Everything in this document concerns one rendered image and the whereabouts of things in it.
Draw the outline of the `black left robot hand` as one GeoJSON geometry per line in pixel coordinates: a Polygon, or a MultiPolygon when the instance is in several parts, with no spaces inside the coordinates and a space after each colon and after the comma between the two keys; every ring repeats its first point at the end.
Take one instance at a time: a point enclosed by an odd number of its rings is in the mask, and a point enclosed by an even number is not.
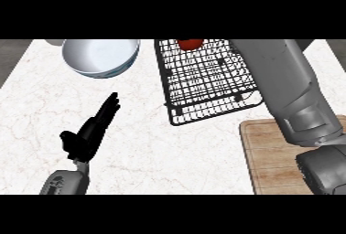
{"type": "Polygon", "coordinates": [[[114,92],[106,98],[96,115],[85,120],[78,133],[71,131],[60,133],[62,149],[72,161],[87,163],[91,160],[118,108],[118,94],[114,92]]]}

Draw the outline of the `pale grey object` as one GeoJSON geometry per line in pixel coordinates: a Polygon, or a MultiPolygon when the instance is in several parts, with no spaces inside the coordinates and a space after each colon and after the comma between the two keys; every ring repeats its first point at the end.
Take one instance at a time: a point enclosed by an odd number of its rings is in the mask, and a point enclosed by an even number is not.
{"type": "Polygon", "coordinates": [[[53,46],[62,46],[65,39],[44,39],[46,42],[53,46]]]}

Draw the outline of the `white bowl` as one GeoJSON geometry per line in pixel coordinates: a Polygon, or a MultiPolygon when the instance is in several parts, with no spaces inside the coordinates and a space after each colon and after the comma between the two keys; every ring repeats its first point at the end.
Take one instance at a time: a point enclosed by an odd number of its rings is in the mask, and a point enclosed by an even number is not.
{"type": "Polygon", "coordinates": [[[62,58],[77,73],[94,79],[106,79],[130,68],[139,47],[139,39],[66,39],[62,58]]]}

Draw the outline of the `wooden cutting board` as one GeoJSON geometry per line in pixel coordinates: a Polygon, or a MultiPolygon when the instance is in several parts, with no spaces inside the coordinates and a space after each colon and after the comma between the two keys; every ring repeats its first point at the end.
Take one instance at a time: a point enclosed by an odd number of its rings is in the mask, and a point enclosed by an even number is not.
{"type": "Polygon", "coordinates": [[[239,134],[257,194],[346,195],[346,145],[290,144],[275,119],[244,121],[239,134]]]}

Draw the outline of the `red bell pepper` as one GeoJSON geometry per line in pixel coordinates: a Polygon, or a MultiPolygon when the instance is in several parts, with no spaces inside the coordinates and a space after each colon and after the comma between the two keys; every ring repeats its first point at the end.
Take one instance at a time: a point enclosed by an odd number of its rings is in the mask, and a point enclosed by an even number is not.
{"type": "Polygon", "coordinates": [[[182,50],[193,50],[202,45],[201,39],[179,39],[177,42],[182,50]]]}

